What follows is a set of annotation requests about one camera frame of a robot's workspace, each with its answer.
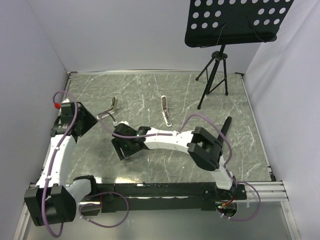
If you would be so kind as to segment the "stapler top part white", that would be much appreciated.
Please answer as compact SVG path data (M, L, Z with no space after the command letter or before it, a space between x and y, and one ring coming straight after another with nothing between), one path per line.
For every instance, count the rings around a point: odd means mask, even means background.
M117 110L117 106L118 106L118 97L117 97L117 96L113 96L113 97L112 97L111 106L110 106L107 110L104 110L104 111L98 113L98 114L96 115L96 118L97 118L98 120L100 120L100 119L104 119L104 118L109 117L110 115L109 115L107 112L105 112L105 111L108 111L110 114L113 115L113 114L116 112L116 110Z

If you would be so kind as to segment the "black music stand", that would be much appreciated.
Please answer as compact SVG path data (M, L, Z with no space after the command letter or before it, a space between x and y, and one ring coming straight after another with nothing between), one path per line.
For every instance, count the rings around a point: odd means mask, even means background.
M189 4L184 43L190 48L219 46L201 71L206 86L200 101L212 86L220 63L227 74L227 45L268 43L277 39L291 0L192 0Z

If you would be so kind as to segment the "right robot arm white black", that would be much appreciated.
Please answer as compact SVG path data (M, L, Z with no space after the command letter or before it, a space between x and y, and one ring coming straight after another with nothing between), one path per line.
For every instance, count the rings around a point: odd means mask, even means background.
M171 150L190 155L197 167L212 172L212 177L223 199L230 199L236 193L235 178L224 166L223 138L214 137L203 127L194 130L159 130L141 126L137 130L125 123L115 127L111 143L120 160L141 150Z

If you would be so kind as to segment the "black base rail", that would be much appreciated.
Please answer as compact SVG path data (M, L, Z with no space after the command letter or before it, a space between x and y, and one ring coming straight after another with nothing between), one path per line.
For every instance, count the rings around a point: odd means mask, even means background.
M215 211L216 204L235 199L247 199L245 186L238 185L232 190L219 189L215 182L176 182L176 183L99 183L97 193L116 192L102 197L86 197L76 206L76 212L85 204L95 207L84 207L85 216L93 216L101 209L102 213L118 211L150 210L188 210Z

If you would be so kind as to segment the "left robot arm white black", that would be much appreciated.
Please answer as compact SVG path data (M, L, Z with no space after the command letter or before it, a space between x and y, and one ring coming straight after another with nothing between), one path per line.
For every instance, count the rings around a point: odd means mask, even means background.
M62 102L61 114L50 130L50 149L45 167L35 187L27 189L24 194L35 226L44 226L43 213L50 225L72 222L82 199L93 201L98 197L98 184L92 175L78 176L69 186L66 185L78 138L97 122L81 102L74 103L68 99Z

